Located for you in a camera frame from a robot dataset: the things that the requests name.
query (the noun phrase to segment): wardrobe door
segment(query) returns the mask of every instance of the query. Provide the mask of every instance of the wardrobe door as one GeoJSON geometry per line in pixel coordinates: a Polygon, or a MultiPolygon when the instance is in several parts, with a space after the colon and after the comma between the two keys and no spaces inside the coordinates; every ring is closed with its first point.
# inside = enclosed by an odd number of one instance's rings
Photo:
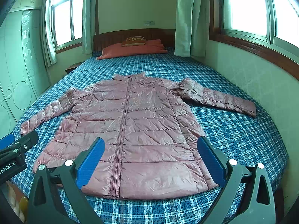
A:
{"type": "Polygon", "coordinates": [[[14,118],[18,121],[36,100],[26,70],[22,47],[23,11],[6,16],[4,58],[0,62],[0,85],[14,118]]]}
{"type": "MultiPolygon", "coordinates": [[[[0,80],[8,80],[6,77],[8,75],[5,75],[3,73],[3,66],[6,65],[5,60],[5,49],[4,49],[4,35],[5,35],[5,23],[6,20],[4,20],[3,25],[0,27],[0,80]]],[[[16,124],[16,120],[14,119],[13,115],[10,112],[10,109],[6,103],[5,96],[1,90],[0,85],[0,139],[4,136],[8,135],[12,129],[14,128],[16,124]]]]}
{"type": "Polygon", "coordinates": [[[11,9],[19,8],[22,0],[16,0],[11,9]]]}
{"type": "Polygon", "coordinates": [[[40,40],[40,10],[24,10],[22,18],[22,46],[28,78],[38,98],[49,86],[40,40]]]}

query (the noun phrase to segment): wall outlet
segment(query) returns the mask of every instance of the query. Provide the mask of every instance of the wall outlet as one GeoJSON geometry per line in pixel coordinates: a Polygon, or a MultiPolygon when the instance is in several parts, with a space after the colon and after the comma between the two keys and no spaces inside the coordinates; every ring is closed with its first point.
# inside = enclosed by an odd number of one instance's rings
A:
{"type": "Polygon", "coordinates": [[[155,25],[155,21],[145,21],[144,25],[155,25]]]}

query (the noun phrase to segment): brown cushion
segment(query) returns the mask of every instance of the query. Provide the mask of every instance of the brown cushion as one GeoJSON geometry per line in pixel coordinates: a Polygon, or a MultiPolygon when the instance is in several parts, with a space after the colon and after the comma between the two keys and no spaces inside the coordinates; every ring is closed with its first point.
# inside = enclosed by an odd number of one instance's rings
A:
{"type": "Polygon", "coordinates": [[[134,45],[144,45],[146,44],[145,37],[142,36],[134,36],[126,38],[125,41],[121,44],[121,46],[134,46],[134,45]]]}

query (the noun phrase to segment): screw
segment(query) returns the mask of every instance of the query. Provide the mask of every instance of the screw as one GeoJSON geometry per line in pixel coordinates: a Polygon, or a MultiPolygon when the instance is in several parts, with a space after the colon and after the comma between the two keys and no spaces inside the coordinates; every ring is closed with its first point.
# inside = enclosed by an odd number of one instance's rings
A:
{"type": "Polygon", "coordinates": [[[44,168],[45,168],[45,165],[44,165],[44,164],[41,164],[41,165],[38,166],[38,169],[39,169],[39,170],[44,170],[44,168]]]}
{"type": "Polygon", "coordinates": [[[230,163],[230,165],[236,166],[238,164],[238,162],[235,159],[230,159],[228,161],[230,163]]]}
{"type": "Polygon", "coordinates": [[[259,163],[258,163],[258,167],[259,167],[260,169],[263,169],[263,168],[264,168],[264,165],[263,165],[261,162],[259,162],[259,163]]]}
{"type": "Polygon", "coordinates": [[[66,166],[71,166],[73,164],[73,160],[66,160],[64,163],[66,166]]]}

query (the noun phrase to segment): orange pillowcase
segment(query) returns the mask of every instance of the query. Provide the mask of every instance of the orange pillowcase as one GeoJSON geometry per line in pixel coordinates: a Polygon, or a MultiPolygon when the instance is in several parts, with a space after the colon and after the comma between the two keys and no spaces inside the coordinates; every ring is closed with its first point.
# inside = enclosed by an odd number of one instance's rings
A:
{"type": "Polygon", "coordinates": [[[121,46],[122,43],[110,45],[103,49],[102,55],[96,60],[124,57],[129,55],[161,54],[167,53],[161,40],[148,40],[145,45],[121,46]]]}
{"type": "Polygon", "coordinates": [[[121,46],[135,46],[135,45],[144,45],[146,44],[145,37],[142,36],[135,36],[126,38],[125,41],[121,44],[121,46]]]}

